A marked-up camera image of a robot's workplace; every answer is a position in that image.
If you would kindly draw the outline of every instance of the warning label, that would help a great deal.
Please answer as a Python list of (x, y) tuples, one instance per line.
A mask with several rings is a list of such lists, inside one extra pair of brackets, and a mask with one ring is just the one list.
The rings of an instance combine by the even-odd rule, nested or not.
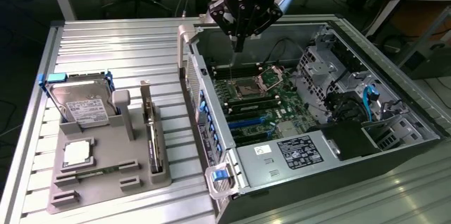
[(280, 141), (277, 145), (292, 170), (324, 161), (308, 136)]
[(108, 115), (101, 99), (72, 101), (65, 103), (72, 117), (80, 125), (108, 120)]

